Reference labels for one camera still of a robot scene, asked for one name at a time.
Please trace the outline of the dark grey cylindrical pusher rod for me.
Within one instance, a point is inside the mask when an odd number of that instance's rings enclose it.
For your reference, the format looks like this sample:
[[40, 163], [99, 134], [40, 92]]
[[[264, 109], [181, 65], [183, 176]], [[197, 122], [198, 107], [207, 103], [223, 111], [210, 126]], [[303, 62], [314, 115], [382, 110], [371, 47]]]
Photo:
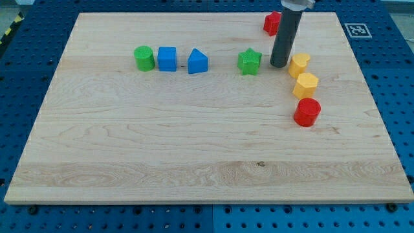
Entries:
[[279, 22], [278, 32], [274, 40], [270, 64], [275, 68], [286, 66], [296, 37], [303, 11], [284, 8]]

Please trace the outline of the silver rod mount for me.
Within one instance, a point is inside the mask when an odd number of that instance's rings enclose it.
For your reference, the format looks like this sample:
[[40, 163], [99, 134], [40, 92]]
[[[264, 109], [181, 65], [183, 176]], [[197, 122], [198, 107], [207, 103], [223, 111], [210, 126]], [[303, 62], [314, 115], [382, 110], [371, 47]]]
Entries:
[[281, 0], [281, 4], [292, 11], [304, 11], [307, 8], [312, 9], [315, 0]]

